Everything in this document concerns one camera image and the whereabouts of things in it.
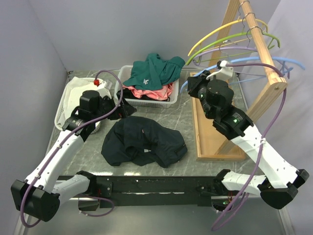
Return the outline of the white laundry basket with clothes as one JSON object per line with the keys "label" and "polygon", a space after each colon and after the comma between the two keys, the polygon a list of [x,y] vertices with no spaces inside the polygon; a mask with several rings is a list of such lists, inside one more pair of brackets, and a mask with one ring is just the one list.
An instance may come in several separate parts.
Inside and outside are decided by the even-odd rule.
{"label": "white laundry basket with clothes", "polygon": [[[119,70],[118,78],[121,82],[126,81],[131,76],[132,65],[125,65]],[[128,99],[125,100],[132,106],[152,107],[152,108],[169,108],[175,104],[179,94],[179,80],[173,84],[173,91],[170,95],[169,101],[156,101],[156,100],[141,100],[141,99]]]}

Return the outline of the blue hanger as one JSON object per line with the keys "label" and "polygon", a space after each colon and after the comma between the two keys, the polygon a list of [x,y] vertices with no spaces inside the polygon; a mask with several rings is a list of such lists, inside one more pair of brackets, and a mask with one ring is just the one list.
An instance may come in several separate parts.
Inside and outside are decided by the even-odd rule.
{"label": "blue hanger", "polygon": [[[299,61],[294,60],[294,59],[289,59],[289,58],[284,58],[284,57],[277,57],[277,56],[273,56],[272,59],[274,61],[277,61],[277,62],[281,63],[281,65],[284,65],[285,63],[291,63],[291,64],[299,66],[302,70],[306,69],[305,66],[302,63],[300,63]],[[239,58],[239,59],[233,59],[230,62],[231,63],[239,63],[239,62],[256,61],[256,60],[260,60],[260,57],[258,57],[258,56],[244,57],[244,58]],[[215,69],[215,68],[217,68],[216,65],[207,67],[204,70],[201,70],[200,72],[196,73],[196,76],[201,75],[204,71],[209,71],[209,70],[212,70],[212,69]],[[262,76],[259,76],[258,78],[251,78],[251,79],[246,79],[246,80],[242,80],[242,81],[231,82],[230,85],[234,85],[234,84],[238,84],[238,83],[244,83],[244,82],[250,82],[250,81],[254,81],[254,80],[258,80],[258,79],[262,79],[262,78],[265,78],[265,76],[262,75]],[[183,83],[183,85],[181,86],[179,93],[182,93],[182,92],[186,91],[187,85],[188,85],[188,81],[186,80]]]}

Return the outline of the yellow hanger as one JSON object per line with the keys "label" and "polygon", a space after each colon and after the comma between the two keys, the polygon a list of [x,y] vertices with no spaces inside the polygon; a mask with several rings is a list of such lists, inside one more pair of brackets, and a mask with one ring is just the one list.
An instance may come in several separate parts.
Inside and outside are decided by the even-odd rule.
{"label": "yellow hanger", "polygon": [[216,28],[215,30],[211,31],[210,33],[208,33],[207,35],[205,35],[203,38],[201,38],[197,43],[195,43],[193,45],[193,47],[190,49],[190,51],[188,52],[188,56],[191,55],[191,53],[196,49],[197,46],[199,46],[204,40],[206,40],[208,37],[212,36],[213,34],[225,29],[225,28],[228,28],[234,24],[238,24],[239,22],[244,22],[246,20],[244,19],[239,19],[239,20],[235,20],[235,21],[232,21],[232,22],[229,22],[229,23],[226,23],[226,24],[223,24],[222,26]]}

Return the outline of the purple hanger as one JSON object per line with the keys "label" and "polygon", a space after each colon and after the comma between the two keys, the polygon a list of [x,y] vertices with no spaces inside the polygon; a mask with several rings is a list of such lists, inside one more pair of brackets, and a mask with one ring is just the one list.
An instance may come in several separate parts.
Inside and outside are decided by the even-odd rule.
{"label": "purple hanger", "polygon": [[[196,57],[193,59],[195,60],[196,58],[198,57],[201,57],[205,54],[209,54],[209,53],[213,53],[215,51],[218,51],[218,52],[222,52],[223,50],[228,50],[228,49],[241,49],[241,50],[249,50],[249,51],[253,51],[253,52],[257,52],[257,49],[256,48],[251,48],[251,47],[242,47],[242,46],[231,46],[231,47],[223,47],[223,48],[220,48],[220,47],[217,47],[217,48],[213,48],[213,49],[209,49],[209,50],[205,50],[204,52],[196,55]],[[235,59],[233,60],[233,63],[235,62],[241,62],[241,61],[249,61],[249,60],[260,60],[260,57],[256,56],[256,57],[245,57],[245,58],[240,58],[240,59]],[[285,65],[285,62],[283,62],[283,59],[278,59],[277,60],[281,65],[282,65],[282,68],[283,68],[283,72],[284,73],[289,73],[293,68],[290,67],[288,68],[286,65]],[[211,67],[208,67],[208,68],[205,68],[204,70],[194,74],[193,76],[198,76],[199,74],[201,74],[202,72],[204,72],[205,70],[212,70],[214,69],[216,66],[213,65]]]}

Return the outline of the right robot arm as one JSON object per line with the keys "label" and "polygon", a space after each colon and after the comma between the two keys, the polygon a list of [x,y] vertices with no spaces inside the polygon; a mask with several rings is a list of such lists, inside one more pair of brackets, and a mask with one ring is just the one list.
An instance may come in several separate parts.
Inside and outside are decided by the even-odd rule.
{"label": "right robot arm", "polygon": [[213,180],[214,192],[259,195],[278,210],[289,204],[308,180],[309,173],[289,164],[267,142],[245,111],[232,104],[234,91],[228,83],[205,70],[187,78],[187,92],[200,101],[204,115],[213,121],[213,127],[242,149],[263,172],[262,175],[247,175],[223,169]]}

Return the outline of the dark navy shorts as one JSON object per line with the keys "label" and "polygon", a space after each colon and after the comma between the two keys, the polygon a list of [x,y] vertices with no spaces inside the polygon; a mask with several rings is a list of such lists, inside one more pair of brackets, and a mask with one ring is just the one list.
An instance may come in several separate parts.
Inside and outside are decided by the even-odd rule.
{"label": "dark navy shorts", "polygon": [[106,134],[101,155],[111,166],[132,162],[138,166],[157,163],[168,168],[187,151],[179,131],[146,117],[130,116],[116,122]]}

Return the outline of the green hanger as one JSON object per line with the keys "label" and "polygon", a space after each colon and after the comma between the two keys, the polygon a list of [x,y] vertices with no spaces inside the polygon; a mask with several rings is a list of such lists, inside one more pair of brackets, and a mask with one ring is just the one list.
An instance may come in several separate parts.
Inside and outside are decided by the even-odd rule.
{"label": "green hanger", "polygon": [[[237,33],[237,34],[232,34],[232,35],[223,37],[223,38],[221,38],[221,39],[219,39],[219,40],[216,40],[216,41],[214,41],[214,42],[208,44],[207,46],[201,48],[200,50],[198,50],[197,52],[195,52],[193,55],[191,55],[191,56],[189,57],[189,59],[187,60],[186,65],[189,65],[189,64],[191,63],[191,61],[196,57],[196,55],[202,53],[203,51],[209,49],[209,48],[212,47],[212,46],[217,46],[217,47],[219,47],[219,44],[221,44],[223,41],[230,40],[230,39],[236,38],[236,37],[247,36],[247,35],[251,35],[251,32],[248,32],[248,33],[241,32],[241,33]],[[281,46],[280,40],[279,40],[276,36],[274,36],[274,35],[272,35],[272,34],[269,34],[269,33],[267,33],[267,32],[263,32],[263,35],[271,38],[271,42],[270,42],[270,44],[268,45],[268,49],[273,48],[273,46],[271,46],[271,43],[272,43],[274,40],[277,42],[278,48],[280,48],[280,46]]]}

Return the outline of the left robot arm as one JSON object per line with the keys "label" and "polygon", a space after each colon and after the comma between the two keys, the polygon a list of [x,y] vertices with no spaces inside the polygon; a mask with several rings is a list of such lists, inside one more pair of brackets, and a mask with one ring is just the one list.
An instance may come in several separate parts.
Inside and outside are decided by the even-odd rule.
{"label": "left robot arm", "polygon": [[71,112],[59,136],[36,169],[24,180],[15,180],[11,186],[12,197],[24,226],[31,227],[25,215],[38,221],[51,220],[59,207],[79,194],[87,197],[98,195],[96,176],[79,171],[70,179],[57,184],[57,180],[69,160],[81,149],[95,130],[96,123],[103,120],[118,120],[136,112],[123,96],[117,103],[98,91],[84,91],[79,104]]}

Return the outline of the pink garment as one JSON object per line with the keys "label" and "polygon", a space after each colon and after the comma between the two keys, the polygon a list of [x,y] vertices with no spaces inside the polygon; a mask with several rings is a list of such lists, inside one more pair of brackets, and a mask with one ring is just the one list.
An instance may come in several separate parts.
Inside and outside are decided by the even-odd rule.
{"label": "pink garment", "polygon": [[174,89],[173,83],[162,86],[160,90],[137,90],[134,86],[124,86],[123,93],[125,98],[141,99],[141,100],[156,100],[169,101],[170,95]]}

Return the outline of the teal garment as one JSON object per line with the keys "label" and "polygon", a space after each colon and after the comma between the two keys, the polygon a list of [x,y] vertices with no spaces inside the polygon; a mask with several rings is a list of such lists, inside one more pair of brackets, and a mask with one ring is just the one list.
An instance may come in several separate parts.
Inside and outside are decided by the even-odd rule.
{"label": "teal garment", "polygon": [[164,60],[159,54],[150,53],[144,61],[133,63],[130,78],[123,85],[137,90],[160,90],[180,78],[184,65],[185,61],[179,56]]}

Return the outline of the wooden hanger rack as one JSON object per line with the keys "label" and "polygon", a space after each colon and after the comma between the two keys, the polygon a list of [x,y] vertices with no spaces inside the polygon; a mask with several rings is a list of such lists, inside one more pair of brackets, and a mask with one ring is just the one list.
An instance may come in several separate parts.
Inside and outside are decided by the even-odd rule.
{"label": "wooden hanger rack", "polygon": [[[272,56],[260,29],[258,29],[256,17],[248,1],[229,1],[222,25],[235,21],[238,10],[243,12],[242,19],[246,20],[261,62],[273,65]],[[230,29],[231,26],[217,32],[217,39],[228,36]],[[265,68],[264,71],[268,82],[247,110],[247,114],[253,121],[257,121],[265,113],[288,85],[285,78],[278,75],[273,69]],[[217,132],[212,126],[212,121],[200,113],[202,111],[201,104],[194,98],[192,99],[192,111],[198,160],[238,161],[245,159],[243,151]]]}

